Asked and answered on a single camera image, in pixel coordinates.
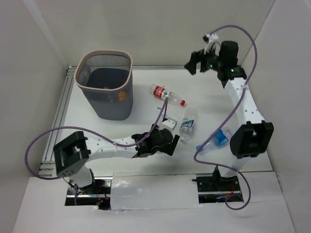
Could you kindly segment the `orange juice bottle gold cap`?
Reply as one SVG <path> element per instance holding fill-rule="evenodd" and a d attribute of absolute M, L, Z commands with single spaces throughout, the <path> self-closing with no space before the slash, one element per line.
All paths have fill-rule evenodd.
<path fill-rule="evenodd" d="M 118 101 L 125 101 L 128 97 L 128 93 L 126 91 L 120 91 L 118 93 Z"/>

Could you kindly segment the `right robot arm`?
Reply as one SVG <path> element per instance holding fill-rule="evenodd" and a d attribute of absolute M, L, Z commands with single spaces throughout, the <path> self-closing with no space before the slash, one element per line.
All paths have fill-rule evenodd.
<path fill-rule="evenodd" d="M 194 51 L 184 66 L 191 75 L 196 74 L 197 64 L 200 64 L 201 72 L 216 71 L 236 107 L 239 128 L 230 139 L 231 155 L 225 159 L 224 166 L 217 167 L 219 174 L 212 178 L 212 185 L 217 190 L 224 190 L 229 184 L 228 178 L 236 176 L 247 162 L 266 152 L 274 131 L 273 124 L 264 119 L 254 102 L 246 84 L 247 75 L 237 64 L 238 51 L 236 42 L 223 41 L 218 54 L 214 48 Z"/>

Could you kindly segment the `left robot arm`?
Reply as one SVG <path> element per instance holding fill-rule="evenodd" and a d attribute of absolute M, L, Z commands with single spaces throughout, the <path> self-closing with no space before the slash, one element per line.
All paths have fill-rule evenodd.
<path fill-rule="evenodd" d="M 167 128 L 155 126 L 151 134 L 137 133 L 112 143 L 99 138 L 88 138 L 83 131 L 76 131 L 53 147 L 56 175 L 69 177 L 82 193 L 92 193 L 96 188 L 92 169 L 86 163 L 106 158 L 146 158 L 161 152 L 172 156 L 179 135 Z"/>

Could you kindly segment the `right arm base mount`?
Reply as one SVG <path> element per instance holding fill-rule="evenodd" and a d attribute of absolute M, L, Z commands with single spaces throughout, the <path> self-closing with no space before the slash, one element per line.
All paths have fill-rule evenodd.
<path fill-rule="evenodd" d="M 201 175 L 191 180 L 197 185 L 200 204 L 243 202 L 243 196 L 237 176 L 217 179 L 212 175 Z"/>

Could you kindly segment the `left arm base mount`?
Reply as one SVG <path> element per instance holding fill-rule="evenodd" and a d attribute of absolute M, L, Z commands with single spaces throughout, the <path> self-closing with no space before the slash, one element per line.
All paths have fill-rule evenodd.
<path fill-rule="evenodd" d="M 110 196 L 112 177 L 95 177 L 95 184 L 88 190 L 78 188 L 72 179 L 65 182 L 68 184 L 65 206 L 94 206 L 98 210 L 110 210 Z"/>

